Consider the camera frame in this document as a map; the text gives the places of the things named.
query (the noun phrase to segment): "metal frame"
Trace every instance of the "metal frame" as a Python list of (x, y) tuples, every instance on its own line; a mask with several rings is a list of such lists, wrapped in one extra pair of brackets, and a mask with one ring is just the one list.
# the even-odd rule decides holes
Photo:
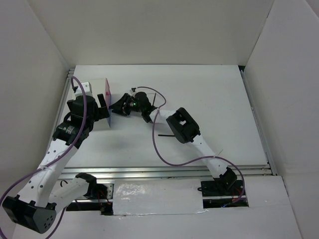
[(257, 130), (258, 130), (258, 133), (259, 133), (259, 138), (261, 140), (261, 144), (263, 146), (266, 159), (267, 159), (267, 161), (268, 161), (268, 163), (270, 165), (270, 168), (271, 168), (271, 170), (273, 172), (273, 175), (278, 175), (278, 171), (277, 171), (277, 168), (276, 168), (276, 165), (275, 165), (275, 162), (274, 162), (273, 155), (272, 155), (272, 153), (270, 151), (269, 145), (268, 145), (267, 140), (265, 138), (265, 133), (264, 133), (263, 128), (262, 128), (261, 123), (260, 123), (260, 118), (258, 117), (258, 114), (255, 111), (256, 107), (255, 107), (255, 104), (253, 103), (253, 100), (252, 100), (252, 97), (251, 97), (251, 94), (250, 94), (250, 91), (249, 91), (249, 87), (248, 87), (246, 79), (245, 79), (244, 71), (240, 70), (240, 75), (241, 75), (241, 78), (243, 79), (244, 87), (246, 89), (246, 94), (247, 94), (247, 97), (248, 97), (248, 100), (249, 100), (251, 111), (252, 111), (253, 116), (254, 116), (256, 127), (257, 127)]
[[(236, 199), (239, 196), (215, 196), (215, 197), (203, 197), (203, 200), (220, 200), (220, 199)], [(97, 199), (77, 199), (78, 203), (98, 203), (99, 200)], [(100, 199), (101, 203), (113, 202), (113, 199)]]
[[(270, 167), (241, 166), (245, 176), (271, 176)], [(212, 180), (206, 166), (196, 167), (144, 167), (144, 168), (65, 168), (59, 180), (71, 180), (76, 174), (85, 172), (97, 178), (99, 183), (114, 183), (115, 180), (156, 180), (198, 178)]]

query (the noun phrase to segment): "black wire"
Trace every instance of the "black wire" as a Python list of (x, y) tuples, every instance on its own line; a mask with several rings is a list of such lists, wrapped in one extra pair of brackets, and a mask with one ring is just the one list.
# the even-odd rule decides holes
[(156, 98), (156, 92), (155, 92), (155, 95), (154, 95), (154, 99), (153, 99), (153, 104), (152, 104), (152, 106), (154, 106), (155, 98)]
[(170, 134), (158, 134), (160, 137), (175, 137), (175, 135), (170, 135)]
[(61, 186), (61, 187), (63, 187), (63, 186), (62, 186), (62, 182), (65, 182), (66, 184), (68, 184), (68, 182), (67, 182), (67, 181), (62, 180), (62, 181), (60, 182), (60, 186)]

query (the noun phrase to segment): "white panel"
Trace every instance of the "white panel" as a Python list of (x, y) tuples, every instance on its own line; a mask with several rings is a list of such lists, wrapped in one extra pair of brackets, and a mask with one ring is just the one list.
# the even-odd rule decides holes
[[(66, 69), (54, 44), (23, 0), (0, 1), (0, 195), (36, 169), (46, 150)], [(14, 224), (0, 209), (1, 228)]]
[(318, 238), (319, 18), (305, 0), (277, 0), (245, 69), (302, 235)]
[(246, 65), (273, 0), (29, 0), (71, 66)]
[(114, 215), (194, 214), (203, 212), (199, 179), (115, 181)]
[(246, 177), (245, 183), (250, 207), (290, 205), (281, 176)]
[[(167, 98), (164, 109), (186, 108), (214, 152), (223, 150), (222, 157), (239, 165), (267, 163), (237, 66), (77, 66), (74, 75), (80, 80), (108, 78), (112, 102), (131, 87), (154, 87)], [(152, 91), (146, 92), (152, 93), (150, 99), (154, 97)], [(161, 103), (157, 96), (155, 105)], [(111, 130), (91, 132), (67, 166), (166, 166), (154, 151), (151, 128), (140, 113), (127, 118), (112, 114)], [(171, 134), (171, 130), (167, 124), (157, 125), (158, 133)], [(169, 162), (183, 163), (198, 157), (175, 138), (157, 137), (156, 142)]]
[[(251, 177), (247, 180), (247, 193), (261, 195), (259, 190), (274, 188), (267, 193), (273, 200), (282, 199), (285, 187), (281, 178), (271, 178)], [(263, 204), (261, 197), (248, 200)], [(14, 239), (42, 239), (48, 234), (39, 235), (17, 227)], [(99, 212), (66, 212), (52, 239), (66, 236), (70, 239), (223, 239), (238, 236), (245, 239), (301, 239), (292, 208), (283, 200), (266, 207), (215, 208), (190, 215), (100, 216)]]

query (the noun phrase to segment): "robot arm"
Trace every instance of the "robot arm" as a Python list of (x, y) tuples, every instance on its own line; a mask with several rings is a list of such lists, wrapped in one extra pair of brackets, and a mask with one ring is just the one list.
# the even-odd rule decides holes
[(106, 186), (97, 184), (95, 177), (85, 173), (76, 175), (66, 186), (52, 192), (53, 186), (65, 165), (75, 155), (82, 142), (89, 136), (94, 122), (109, 117), (103, 95), (98, 95), (101, 105), (99, 108), (92, 97), (90, 83), (84, 82), (82, 86), (86, 94), (87, 114), (85, 126), (74, 147), (59, 161), (49, 167), (45, 167), (45, 165), (68, 150), (80, 130), (84, 115), (84, 100), (79, 89), (74, 89), (76, 99), (67, 102), (70, 112), (56, 128), (50, 147), (38, 167), (43, 170), (34, 174), (26, 186), (18, 192), (17, 196), (7, 196), (2, 204), (13, 222), (41, 234), (50, 229), (57, 213), (73, 200), (80, 196), (95, 199), (98, 191), (107, 192)]
[[(131, 93), (132, 95), (125, 93), (120, 100), (111, 105), (112, 112), (123, 116), (128, 116), (131, 111), (141, 112), (142, 118), (147, 123), (154, 122), (158, 112), (156, 123), (167, 122), (179, 142), (194, 148), (199, 156), (215, 155), (200, 134), (198, 124), (184, 108), (179, 108), (177, 111), (157, 110), (150, 104), (145, 92), (136, 92), (135, 88), (132, 88)], [(236, 174), (223, 160), (205, 158), (202, 161), (214, 180), (220, 181), (226, 190), (229, 190), (237, 180)]]
[[(180, 143), (195, 149), (199, 157), (215, 156), (215, 152), (208, 146), (203, 136), (200, 134), (199, 126), (190, 114), (184, 109), (179, 108), (177, 111), (158, 110), (159, 115), (156, 122), (168, 123), (174, 136)], [(154, 121), (157, 111), (150, 114)], [(236, 174), (228, 165), (217, 158), (204, 158), (202, 162), (207, 166), (214, 180), (220, 181), (224, 188), (228, 190), (237, 180)]]

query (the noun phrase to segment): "wire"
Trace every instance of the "wire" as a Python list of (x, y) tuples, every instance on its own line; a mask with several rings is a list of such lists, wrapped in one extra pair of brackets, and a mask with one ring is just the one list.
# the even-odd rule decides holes
[(98, 201), (99, 201), (100, 209), (102, 209), (102, 204), (100, 202), (100, 193), (99, 193), (99, 191), (98, 191)]
[(239, 195), (241, 194), (241, 191), (238, 188), (235, 188), (235, 190), (237, 190), (239, 192)]
[[(81, 91), (82, 91), (82, 95), (83, 95), (83, 105), (84, 105), (84, 109), (83, 109), (83, 119), (82, 119), (82, 123), (81, 123), (81, 127), (80, 127), (80, 130), (78, 132), (78, 134), (76, 135), (75, 139), (73, 140), (73, 142), (71, 143), (71, 145), (67, 148), (67, 150), (62, 153), (59, 157), (57, 157), (56, 159), (54, 159), (52, 162), (46, 164), (45, 167), (50, 167), (52, 164), (56, 163), (57, 161), (59, 161), (61, 158), (63, 158), (68, 152), (70, 152), (70, 150), (73, 148), (73, 146), (76, 144), (76, 142), (78, 141), (79, 137), (81, 136), (81, 133), (83, 131), (83, 128), (85, 126), (85, 120), (86, 120), (86, 112), (87, 112), (87, 104), (86, 104), (86, 95), (85, 95), (85, 91), (84, 91), (84, 88), (81, 84), (81, 82), (79, 81), (78, 78), (76, 78), (75, 76), (72, 76), (71, 77), (71, 85), (72, 85), (72, 88), (74, 88), (74, 83), (73, 83), (73, 80), (75, 80), (79, 87), (81, 88)], [(27, 175), (23, 176), (22, 178), (20, 178), (19, 180), (17, 180), (16, 182), (14, 182), (5, 192), (4, 194), (1, 196), (0, 198), (0, 205), (2, 205), (2, 202), (4, 201), (4, 198), (7, 196), (7, 194), (11, 191), (12, 188), (14, 188), (16, 185), (18, 185), (20, 182), (22, 182), (23, 180), (33, 176), (34, 174), (40, 172), (42, 169), (41, 168), (38, 168), (36, 170), (34, 170), (33, 172), (31, 173), (28, 173)], [(0, 227), (0, 236), (3, 238), (3, 239), (7, 239), (7, 237), (4, 235), (1, 227)]]
[(58, 223), (56, 224), (56, 226), (55, 226), (55, 228), (53, 229), (53, 231), (52, 231), (45, 239), (49, 239), (49, 238), (55, 233), (55, 231), (58, 229), (58, 227), (59, 227), (59, 225), (60, 225), (60, 223), (61, 223), (61, 221), (62, 221), (63, 215), (64, 215), (64, 213), (65, 213), (65, 210), (66, 210), (66, 208), (63, 208)]
[(153, 104), (152, 104), (152, 106), (154, 106), (154, 103), (155, 103), (155, 98), (156, 98), (156, 92), (155, 92), (155, 95), (154, 95), (154, 99), (153, 99)]
[(139, 87), (137, 87), (137, 89), (138, 89), (138, 88), (145, 88), (145, 89), (150, 89), (150, 90), (152, 90), (152, 91), (155, 91), (155, 92), (157, 92), (160, 96), (162, 96), (163, 99), (164, 99), (164, 103), (157, 108), (157, 113), (156, 113), (156, 115), (155, 115), (155, 117), (154, 117), (153, 126), (152, 126), (153, 146), (154, 146), (154, 149), (155, 149), (156, 154), (157, 154), (158, 157), (161, 159), (161, 161), (163, 161), (165, 164), (167, 164), (167, 165), (169, 165), (169, 166), (181, 167), (181, 166), (185, 166), (185, 165), (188, 165), (188, 164), (190, 164), (190, 163), (193, 163), (193, 162), (195, 162), (195, 161), (198, 161), (198, 160), (201, 160), (201, 159), (205, 159), (205, 158), (217, 158), (217, 159), (221, 159), (221, 160), (227, 162), (228, 164), (232, 165), (232, 166), (239, 172), (239, 174), (240, 174), (240, 176), (241, 176), (241, 178), (242, 178), (242, 181), (243, 181), (243, 190), (242, 190), (241, 194), (239, 195), (239, 197), (233, 201), (233, 203), (236, 203), (236, 202), (238, 202), (239, 200), (241, 200), (242, 197), (243, 197), (243, 195), (244, 195), (244, 193), (245, 193), (245, 179), (244, 179), (244, 175), (242, 174), (242, 172), (240, 171), (240, 169), (239, 169), (235, 164), (233, 164), (232, 162), (230, 162), (229, 160), (227, 160), (227, 159), (225, 159), (225, 158), (222, 158), (222, 157), (219, 157), (219, 156), (203, 156), (203, 157), (199, 157), (199, 158), (192, 159), (192, 160), (190, 160), (190, 161), (188, 161), (188, 162), (186, 162), (186, 163), (173, 164), (173, 163), (167, 162), (167, 161), (160, 155), (160, 152), (159, 152), (159, 150), (158, 150), (158, 148), (157, 148), (157, 146), (156, 146), (156, 142), (155, 142), (155, 123), (156, 123), (157, 117), (159, 116), (160, 108), (166, 104), (166, 98), (165, 98), (160, 92), (158, 92), (157, 90), (155, 90), (155, 89), (153, 89), (153, 88), (151, 88), (151, 87), (139, 86)]
[(61, 186), (61, 187), (63, 187), (63, 186), (62, 186), (62, 182), (65, 182), (66, 184), (68, 184), (68, 182), (67, 182), (67, 181), (62, 180), (62, 181), (60, 182), (60, 186)]
[(108, 197), (107, 197), (107, 196), (105, 196), (105, 194), (102, 192), (102, 190), (100, 190), (100, 193), (101, 193), (101, 194), (105, 197), (106, 201), (108, 201), (108, 204), (110, 205), (111, 203), (110, 203), (110, 201), (109, 201)]

